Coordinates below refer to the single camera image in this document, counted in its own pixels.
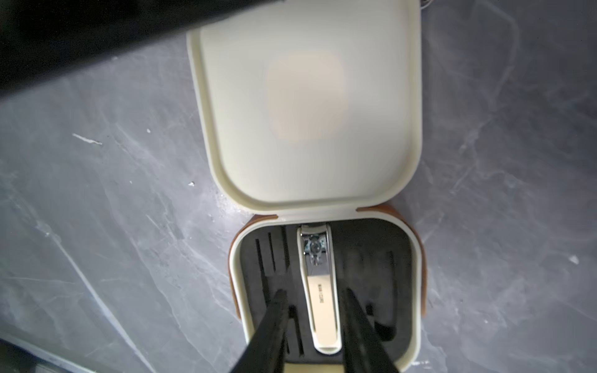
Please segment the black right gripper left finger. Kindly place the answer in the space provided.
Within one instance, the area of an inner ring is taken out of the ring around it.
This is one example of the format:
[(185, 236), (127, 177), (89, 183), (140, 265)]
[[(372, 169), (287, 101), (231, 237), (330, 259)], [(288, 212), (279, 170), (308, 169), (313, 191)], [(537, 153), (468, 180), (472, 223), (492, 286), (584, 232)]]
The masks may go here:
[(257, 331), (231, 373), (283, 372), (285, 370), (285, 335), (288, 321), (287, 292), (278, 290), (267, 307), (267, 312)]

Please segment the cream nail clipper case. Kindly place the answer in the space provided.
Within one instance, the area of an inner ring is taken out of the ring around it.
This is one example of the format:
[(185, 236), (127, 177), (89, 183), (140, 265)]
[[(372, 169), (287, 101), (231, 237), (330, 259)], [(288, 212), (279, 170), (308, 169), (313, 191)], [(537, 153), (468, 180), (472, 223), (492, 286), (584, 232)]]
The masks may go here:
[(421, 239), (387, 206), (421, 157), (421, 6), (417, 1), (283, 1), (187, 34), (209, 166), (252, 220), (229, 250), (244, 336), (250, 313), (240, 245), (259, 228), (379, 219), (413, 256), (407, 370), (421, 346)]

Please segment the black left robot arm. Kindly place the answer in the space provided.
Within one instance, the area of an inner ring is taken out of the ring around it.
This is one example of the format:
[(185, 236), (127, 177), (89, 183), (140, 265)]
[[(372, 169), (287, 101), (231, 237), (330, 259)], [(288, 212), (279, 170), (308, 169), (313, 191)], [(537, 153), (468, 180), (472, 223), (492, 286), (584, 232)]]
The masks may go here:
[(226, 371), (239, 324), (185, 33), (254, 1), (1, 4), (1, 332), (67, 367)]

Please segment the cream large nail clipper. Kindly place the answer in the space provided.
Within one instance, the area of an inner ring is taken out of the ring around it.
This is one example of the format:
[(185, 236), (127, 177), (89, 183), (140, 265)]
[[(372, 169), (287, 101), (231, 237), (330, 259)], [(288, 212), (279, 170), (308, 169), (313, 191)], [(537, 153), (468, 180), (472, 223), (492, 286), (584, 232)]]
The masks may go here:
[(320, 354), (337, 354), (342, 336), (330, 225), (300, 225), (297, 243), (313, 346)]

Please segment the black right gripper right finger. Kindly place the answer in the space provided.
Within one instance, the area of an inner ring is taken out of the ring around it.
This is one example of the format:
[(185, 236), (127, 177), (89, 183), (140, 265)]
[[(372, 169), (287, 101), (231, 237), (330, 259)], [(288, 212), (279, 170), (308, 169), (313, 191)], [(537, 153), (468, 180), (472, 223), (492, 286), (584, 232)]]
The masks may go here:
[(340, 326), (345, 372), (399, 372), (349, 288), (340, 292)]

